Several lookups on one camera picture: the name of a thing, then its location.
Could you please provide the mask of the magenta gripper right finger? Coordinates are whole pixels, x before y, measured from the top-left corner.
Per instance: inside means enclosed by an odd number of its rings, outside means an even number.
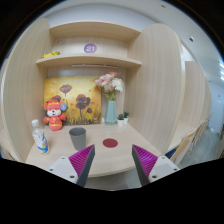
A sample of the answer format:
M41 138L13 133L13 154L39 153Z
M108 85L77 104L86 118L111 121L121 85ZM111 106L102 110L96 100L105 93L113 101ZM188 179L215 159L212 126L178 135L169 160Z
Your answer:
M132 145L132 157L142 186L179 171L166 156L156 156L137 145Z

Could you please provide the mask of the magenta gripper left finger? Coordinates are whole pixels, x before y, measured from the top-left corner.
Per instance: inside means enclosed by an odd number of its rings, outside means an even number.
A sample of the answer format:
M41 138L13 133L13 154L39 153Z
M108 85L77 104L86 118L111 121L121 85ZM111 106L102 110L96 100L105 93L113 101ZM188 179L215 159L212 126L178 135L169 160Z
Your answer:
M70 157L61 156L48 171L78 186L84 187L95 156L95 145L90 145Z

